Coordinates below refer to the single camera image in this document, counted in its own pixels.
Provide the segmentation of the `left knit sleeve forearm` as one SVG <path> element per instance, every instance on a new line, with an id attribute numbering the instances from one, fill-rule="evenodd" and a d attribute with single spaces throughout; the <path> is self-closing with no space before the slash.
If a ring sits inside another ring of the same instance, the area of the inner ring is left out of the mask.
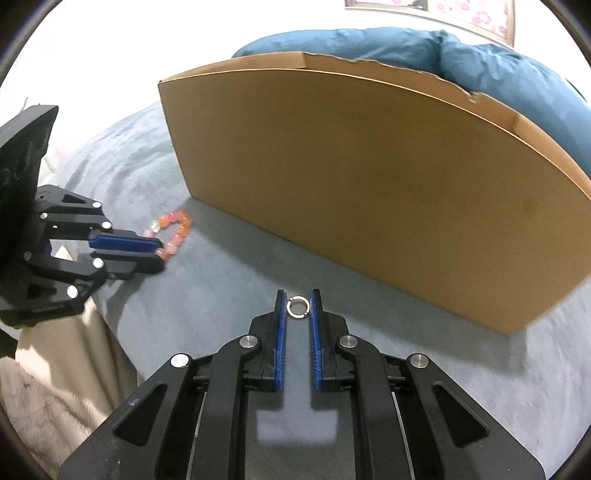
<path id="1" fill-rule="evenodd" d="M 1 359 L 1 406 L 50 477 L 138 386 L 135 367 L 95 303 L 20 331 Z"/>

